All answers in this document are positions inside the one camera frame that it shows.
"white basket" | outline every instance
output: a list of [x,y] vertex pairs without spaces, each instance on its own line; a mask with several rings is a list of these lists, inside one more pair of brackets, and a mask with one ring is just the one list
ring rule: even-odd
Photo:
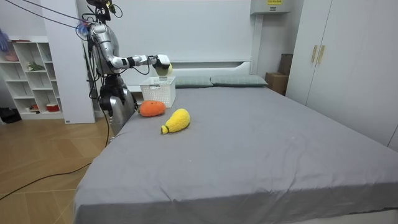
[[140,85],[144,100],[163,102],[167,108],[175,100],[175,77],[150,77]]

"pillow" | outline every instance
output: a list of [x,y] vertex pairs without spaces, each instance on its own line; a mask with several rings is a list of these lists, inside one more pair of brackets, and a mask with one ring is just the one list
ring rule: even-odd
[[209,77],[176,77],[176,88],[205,88],[213,87]]
[[267,83],[257,75],[215,75],[210,78],[214,86],[262,87]]

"wardrobe door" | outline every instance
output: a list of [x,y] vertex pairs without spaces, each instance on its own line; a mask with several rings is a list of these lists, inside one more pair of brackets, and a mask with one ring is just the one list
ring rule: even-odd
[[398,124],[396,0],[333,0],[307,106],[388,145]]
[[332,0],[305,0],[286,96],[303,105],[308,98]]
[[371,1],[339,121],[388,145],[398,125],[398,1]]

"gold handle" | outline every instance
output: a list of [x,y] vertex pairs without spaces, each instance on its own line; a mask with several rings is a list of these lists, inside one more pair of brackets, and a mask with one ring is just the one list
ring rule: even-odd
[[318,63],[321,63],[321,61],[322,61],[323,51],[325,51],[324,45],[322,45],[321,51],[319,52]]
[[312,52],[312,58],[311,58],[311,63],[313,63],[315,61],[315,56],[317,54],[317,50],[318,50],[318,46],[315,45],[313,46],[313,52]]

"brown box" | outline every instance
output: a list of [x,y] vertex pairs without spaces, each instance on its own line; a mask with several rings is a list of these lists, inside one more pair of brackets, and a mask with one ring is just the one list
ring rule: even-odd
[[285,95],[287,82],[289,80],[288,75],[284,75],[280,72],[267,72],[266,73],[266,82],[268,83],[267,87],[270,90],[274,90],[275,92]]
[[290,69],[292,68],[293,54],[282,54],[280,57],[280,64],[278,72],[284,75],[290,75]]

